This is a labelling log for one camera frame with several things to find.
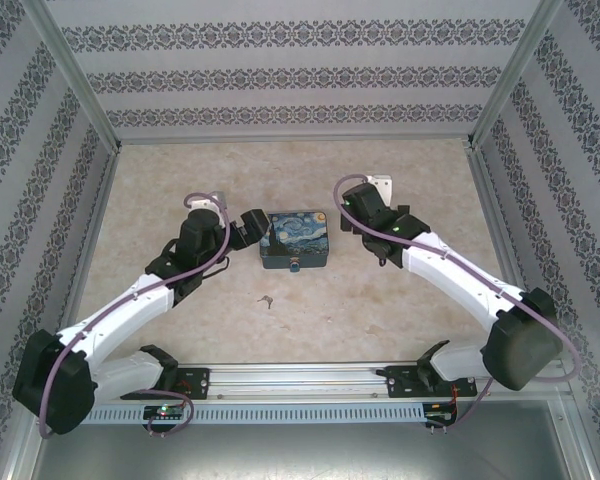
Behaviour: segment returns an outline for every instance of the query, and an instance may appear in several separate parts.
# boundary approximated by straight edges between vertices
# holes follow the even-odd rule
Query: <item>blue painted box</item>
[[[329,255],[327,216],[324,212],[268,212],[271,226],[260,240],[264,268],[324,267]]]

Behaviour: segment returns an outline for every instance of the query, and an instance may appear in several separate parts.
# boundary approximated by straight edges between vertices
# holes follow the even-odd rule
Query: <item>marble-patterned surface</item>
[[[339,231],[334,183],[388,173],[393,204],[499,275],[460,140],[125,146],[99,235],[80,318],[126,289],[178,234],[191,191],[223,190],[232,218],[251,208],[316,209],[330,222],[326,268],[262,268],[258,247],[144,326],[115,356],[154,343],[180,362],[411,360],[442,340],[486,339],[479,324],[426,281],[380,268],[360,237]],[[273,298],[271,309],[263,296]]]

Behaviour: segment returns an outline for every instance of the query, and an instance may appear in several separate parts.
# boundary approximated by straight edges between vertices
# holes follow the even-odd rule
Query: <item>purple cable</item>
[[[73,347],[75,347],[78,344],[78,342],[80,342],[80,340],[87,338],[86,334],[89,333],[91,330],[93,330],[93,328],[98,323],[100,323],[109,314],[114,312],[116,309],[118,309],[125,303],[133,300],[134,298],[138,297],[139,295],[143,295],[143,294],[145,294],[151,290],[154,290],[156,288],[159,288],[164,285],[168,285],[170,283],[177,282],[179,280],[183,280],[185,278],[196,275],[197,273],[200,273],[200,272],[208,269],[209,267],[215,265],[215,263],[220,259],[220,257],[222,257],[222,255],[224,255],[224,252],[226,251],[227,246],[229,245],[229,236],[231,234],[231,226],[230,226],[229,214],[227,213],[227,209],[218,200],[213,198],[211,195],[207,195],[206,193],[190,193],[184,199],[184,206],[189,207],[188,202],[189,202],[189,200],[191,200],[191,198],[194,198],[194,197],[200,197],[200,198],[204,198],[205,200],[209,200],[210,202],[216,204],[216,206],[220,209],[220,214],[222,215],[222,218],[224,219],[224,225],[225,225],[224,239],[222,241],[222,246],[220,247],[220,250],[218,250],[218,252],[213,257],[211,257],[208,262],[206,262],[205,264],[203,264],[199,267],[194,268],[193,270],[189,270],[188,272],[181,273],[180,275],[176,275],[175,277],[167,278],[166,280],[161,280],[161,281],[153,283],[151,285],[147,285],[146,287],[139,289],[137,292],[130,293],[126,297],[122,297],[117,302],[115,302],[115,303],[111,304],[109,307],[105,308],[102,311],[102,313],[100,313],[98,316],[96,316],[96,318],[91,320],[87,325],[85,325],[85,327],[82,330],[80,330],[80,332],[78,332],[76,334],[75,337],[73,337],[73,339],[67,344],[67,346],[64,347],[64,350],[62,350],[62,352],[60,352],[60,355],[58,355],[58,358],[56,359],[55,363],[51,367],[51,371],[49,372],[49,376],[47,377],[47,383],[45,383],[45,385],[44,385],[44,390],[42,392],[42,400],[40,402],[40,414],[38,415],[38,419],[39,419],[38,431],[40,432],[40,436],[42,438],[48,439],[52,435],[51,432],[47,431],[47,426],[46,426],[47,425],[47,412],[49,409],[49,396],[51,395],[51,387],[53,387],[53,382],[56,378],[56,375],[58,374],[58,370],[60,370],[60,365],[62,364],[64,359],[67,357],[67,355],[69,355],[69,352],[71,352],[71,349]]]
[[[174,433],[179,432],[184,427],[189,425],[189,423],[191,423],[191,420],[193,420],[193,402],[191,401],[191,399],[189,397],[187,397],[186,395],[184,395],[182,393],[169,392],[167,390],[138,390],[136,393],[145,393],[145,394],[149,394],[149,395],[166,395],[166,396],[170,396],[173,398],[179,398],[180,400],[183,400],[184,402],[186,402],[189,405],[189,415],[187,415],[187,418],[185,419],[185,421],[179,425],[176,425],[168,432],[156,432],[155,430],[152,430],[151,425],[153,425],[153,421],[159,417],[151,417],[149,419],[149,422],[147,423],[147,431],[149,432],[149,435],[152,437],[157,436],[157,437],[164,438],[164,437],[168,437],[169,435],[173,435]]]
[[[501,288],[499,288],[498,286],[491,283],[491,281],[487,280],[482,275],[480,275],[478,272],[474,271],[473,268],[471,268],[469,265],[465,264],[462,260],[455,257],[454,255],[449,255],[444,250],[432,247],[430,245],[425,245],[420,242],[414,242],[413,240],[406,240],[404,238],[398,238],[393,235],[387,235],[386,233],[377,232],[376,230],[373,230],[373,229],[367,227],[366,225],[363,225],[358,220],[356,220],[353,216],[351,216],[351,214],[349,214],[349,212],[347,212],[344,209],[344,207],[340,204],[339,191],[340,191],[340,186],[344,182],[346,182],[348,180],[354,180],[354,179],[359,179],[359,180],[362,180],[363,182],[367,182],[367,180],[368,180],[366,175],[362,175],[360,173],[354,173],[352,175],[347,175],[346,177],[343,177],[340,180],[338,180],[338,183],[336,183],[335,187],[333,188],[333,201],[335,202],[336,207],[338,207],[338,210],[340,211],[340,213],[347,220],[349,220],[349,222],[351,222],[352,225],[359,228],[363,232],[368,233],[369,235],[373,235],[374,237],[381,238],[381,239],[387,240],[389,242],[406,245],[407,247],[420,248],[422,250],[431,252],[435,255],[440,255],[442,257],[447,258],[449,261],[455,263],[458,267],[460,267],[466,273],[468,273],[473,278],[475,278],[480,283],[482,283],[484,286],[486,286],[489,290],[491,290],[492,292],[495,292],[496,294],[500,295],[505,300],[511,302],[513,305],[518,307],[520,310],[525,312],[527,315],[531,316],[534,320],[537,320],[542,325],[544,325],[546,328],[548,328],[549,331],[551,333],[553,333],[556,337],[558,337],[562,341],[562,343],[567,347],[567,349],[571,352],[571,355],[573,356],[573,370],[571,370],[571,372],[569,372],[565,375],[562,375],[560,377],[548,377],[548,378],[547,377],[535,377],[534,380],[536,380],[538,382],[545,382],[545,383],[559,383],[559,382],[569,381],[572,378],[575,378],[576,376],[578,376],[578,374],[580,373],[580,370],[582,369],[582,359],[580,358],[580,354],[578,353],[578,350],[576,350],[576,347],[573,345],[573,343],[571,343],[571,340],[569,340],[569,338],[564,333],[562,333],[559,328],[557,328],[554,324],[552,324],[549,320],[544,318],[542,315],[536,313],[533,309],[529,308],[527,305],[522,303],[520,300],[509,295],[507,292],[501,291],[502,290]]]

